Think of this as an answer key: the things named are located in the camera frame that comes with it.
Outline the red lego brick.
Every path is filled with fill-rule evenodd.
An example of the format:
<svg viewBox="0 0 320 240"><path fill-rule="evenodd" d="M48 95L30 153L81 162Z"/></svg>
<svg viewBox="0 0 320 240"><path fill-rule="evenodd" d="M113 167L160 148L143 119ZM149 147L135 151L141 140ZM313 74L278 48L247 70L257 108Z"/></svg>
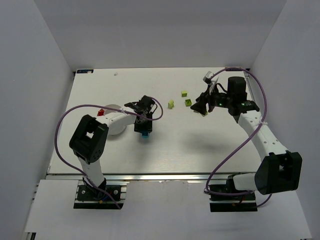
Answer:
<svg viewBox="0 0 320 240"><path fill-rule="evenodd" d="M104 109L100 109L97 113L97 116L103 116L105 113L105 110Z"/></svg>

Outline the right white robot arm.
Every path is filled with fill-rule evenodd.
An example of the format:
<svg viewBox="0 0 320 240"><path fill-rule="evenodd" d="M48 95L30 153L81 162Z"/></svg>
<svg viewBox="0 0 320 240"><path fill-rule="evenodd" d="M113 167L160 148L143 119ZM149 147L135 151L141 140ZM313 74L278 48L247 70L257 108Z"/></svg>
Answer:
<svg viewBox="0 0 320 240"><path fill-rule="evenodd" d="M247 85L243 77L228 78L227 89L219 92L219 83L210 76L203 78L208 85L191 109L200 114L215 107L226 108L236 123L247 133L256 148L261 164L255 173L235 174L226 181L226 193L238 196L258 191L262 195L295 191L299 186L302 157L289 151L272 133L259 107L247 98Z"/></svg>

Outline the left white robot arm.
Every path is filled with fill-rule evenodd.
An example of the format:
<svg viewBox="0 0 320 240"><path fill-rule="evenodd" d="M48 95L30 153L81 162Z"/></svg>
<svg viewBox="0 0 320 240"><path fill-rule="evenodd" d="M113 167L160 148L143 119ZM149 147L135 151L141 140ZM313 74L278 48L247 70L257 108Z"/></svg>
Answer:
<svg viewBox="0 0 320 240"><path fill-rule="evenodd" d="M143 137L153 130L153 109L156 101L144 95L139 101L129 102L123 106L109 105L104 113L97 117L85 115L81 118L69 142L69 147L78 158L85 173L85 186L94 195L106 189L106 179L102 173L100 157L102 156L107 137L122 134L127 126Z"/></svg>

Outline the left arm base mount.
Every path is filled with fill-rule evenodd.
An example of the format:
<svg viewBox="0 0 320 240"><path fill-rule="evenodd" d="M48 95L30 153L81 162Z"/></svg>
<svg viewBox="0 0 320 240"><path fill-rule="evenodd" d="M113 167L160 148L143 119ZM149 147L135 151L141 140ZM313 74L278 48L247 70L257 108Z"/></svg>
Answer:
<svg viewBox="0 0 320 240"><path fill-rule="evenodd" d="M83 181L78 182L73 208L81 210L120 210L126 199L127 184L111 181L106 185L106 192L117 202L116 204L105 193L96 195Z"/></svg>

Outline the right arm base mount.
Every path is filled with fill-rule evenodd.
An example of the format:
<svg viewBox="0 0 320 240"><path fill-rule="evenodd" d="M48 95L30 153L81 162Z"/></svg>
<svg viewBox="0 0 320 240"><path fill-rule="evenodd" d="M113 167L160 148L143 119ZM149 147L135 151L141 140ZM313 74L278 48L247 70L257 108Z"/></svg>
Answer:
<svg viewBox="0 0 320 240"><path fill-rule="evenodd" d="M227 177L223 184L210 184L209 207L211 213L236 213L236 212L257 212L256 195L254 192L245 194L244 190L236 190L233 180L234 175Z"/></svg>

